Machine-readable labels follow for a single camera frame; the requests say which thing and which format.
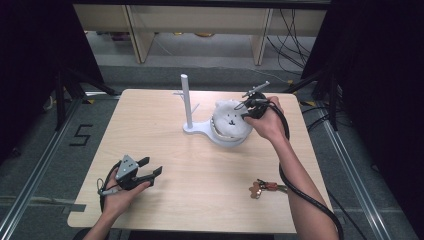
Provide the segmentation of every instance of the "black backdrop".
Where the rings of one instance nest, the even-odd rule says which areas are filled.
[[[424,239],[424,3],[380,1],[363,25],[343,101],[372,159]]]
[[[60,70],[103,78],[70,2],[1,0],[0,29],[1,163],[42,113]]]

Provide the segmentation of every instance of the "gray floor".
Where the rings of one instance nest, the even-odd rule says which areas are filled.
[[[267,44],[261,66],[253,64],[248,36],[214,35],[201,38],[194,34],[174,35],[160,33],[155,37],[153,46],[144,64],[136,63],[132,45],[128,41],[112,41],[108,35],[89,32],[87,38],[92,46],[106,83],[123,90],[125,88],[179,88],[179,74],[188,73],[193,89],[221,91],[243,91],[252,85],[266,80],[271,82],[264,92],[278,92],[288,86],[287,81],[299,80],[301,69],[282,60],[279,63],[276,52]],[[271,37],[277,45],[276,37]],[[305,48],[311,48],[314,38],[299,38]],[[300,61],[298,55],[287,52]],[[237,79],[236,84],[229,80]],[[87,91],[95,90],[84,86]],[[314,84],[299,90],[296,95],[300,101],[311,101],[310,93]],[[117,104],[116,99],[98,99],[92,104],[82,104],[64,133],[52,161],[34,192],[11,239],[72,239],[79,229],[70,228],[67,214],[72,207],[79,187],[91,164],[104,130]],[[27,183],[33,167],[37,164],[49,139],[54,134],[55,109],[39,117],[20,144],[22,155],[7,160],[0,166],[0,216],[10,209],[13,200]],[[391,239],[417,239],[403,212],[391,195],[379,173],[370,166],[361,139],[357,135],[345,113],[338,115],[338,134],[343,140],[352,161],[361,176],[366,189],[377,206]],[[309,125],[320,118],[317,110],[304,114],[305,124]],[[90,139],[84,147],[72,147],[71,143],[81,142],[74,134],[80,124],[92,124],[82,134]],[[356,196],[340,157],[330,141],[324,124],[310,132],[311,141],[317,155],[324,181],[328,190],[336,197],[350,217],[364,232],[367,239],[380,239],[375,235],[370,222]],[[361,239],[358,231],[332,200],[336,215],[343,223],[345,239]],[[128,231],[113,230],[110,239],[127,239]],[[276,235],[276,239],[296,239],[294,235]]]

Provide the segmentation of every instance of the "cable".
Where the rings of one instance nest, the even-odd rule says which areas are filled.
[[[340,204],[339,201],[337,201],[337,199],[334,197],[334,195],[330,192],[330,190],[327,189],[327,193],[328,195],[334,200],[334,202],[339,206],[340,210],[342,210],[342,212],[346,215],[346,217],[349,219],[349,221],[353,224],[353,226],[356,228],[356,230],[358,231],[358,233],[362,236],[363,239],[367,239],[367,237],[365,237],[365,234],[361,231],[361,229],[359,228],[359,226],[355,223],[355,221],[353,221],[353,219],[350,217],[350,215],[346,212],[346,210],[342,207],[342,205]]]
[[[256,101],[256,104],[257,104],[256,107],[257,107],[258,111],[261,111],[261,107],[265,106],[265,107],[271,108],[279,116],[279,118],[281,119],[281,123],[283,124],[283,127],[284,127],[284,134],[285,134],[287,139],[290,139],[290,131],[289,131],[287,119],[284,117],[284,114],[278,109],[278,107],[275,105],[275,103],[270,102],[270,101],[267,101],[267,102]],[[338,232],[338,235],[339,235],[339,239],[340,240],[344,239],[343,228],[342,228],[342,225],[340,224],[339,219],[336,217],[336,215],[334,215],[334,213],[332,211],[330,211],[330,209],[328,209],[325,205],[321,204],[320,202],[318,202],[317,200],[310,197],[306,193],[299,190],[296,186],[294,186],[285,176],[284,171],[281,167],[281,164],[278,164],[278,169],[279,169],[281,180],[283,180],[284,184],[288,188],[290,188],[295,194],[297,194],[299,197],[301,197],[304,200],[306,200],[307,202],[311,203],[312,205],[317,207],[320,211],[322,211],[324,214],[326,214],[333,221],[333,223],[336,225],[337,232]]]

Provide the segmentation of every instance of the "wooden table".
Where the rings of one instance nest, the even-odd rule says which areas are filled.
[[[184,102],[172,90],[126,90],[100,143],[71,212],[71,227],[91,227],[100,216],[97,179],[125,154],[150,163],[139,175],[163,166],[155,186],[140,194],[115,228],[234,233],[295,233],[287,195],[263,192],[250,198],[257,178],[278,182],[278,158],[271,144],[252,131],[244,143],[224,148],[201,134],[183,132]],[[191,91],[199,107],[193,121],[210,118],[216,100],[242,100],[243,93]],[[305,123],[294,95],[277,95],[290,126],[291,143],[327,204],[330,204]]]

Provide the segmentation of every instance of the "human arm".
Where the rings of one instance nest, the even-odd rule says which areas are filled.
[[[277,97],[270,97],[268,100],[283,112]],[[278,115],[268,108],[261,119],[245,117],[245,121],[252,125],[261,137],[270,141],[286,178],[300,191],[325,206],[324,199],[285,137],[284,127]],[[325,213],[299,197],[290,188],[288,198],[293,222],[300,239],[338,239],[336,227]]]
[[[117,184],[115,180],[117,171],[118,171],[118,168],[116,168],[112,172],[110,176],[110,180],[107,184],[107,188],[111,188]],[[138,185],[137,187],[135,187],[134,189],[130,191],[121,190],[115,194],[107,195],[105,197],[105,203],[104,203],[102,214],[100,215],[96,224],[91,228],[91,230],[84,237],[84,239],[85,240],[105,239],[110,228],[118,219],[118,217],[128,209],[128,207],[131,205],[134,198],[139,193],[141,193],[146,188],[148,188],[149,185],[150,185],[150,182],[147,181]]]

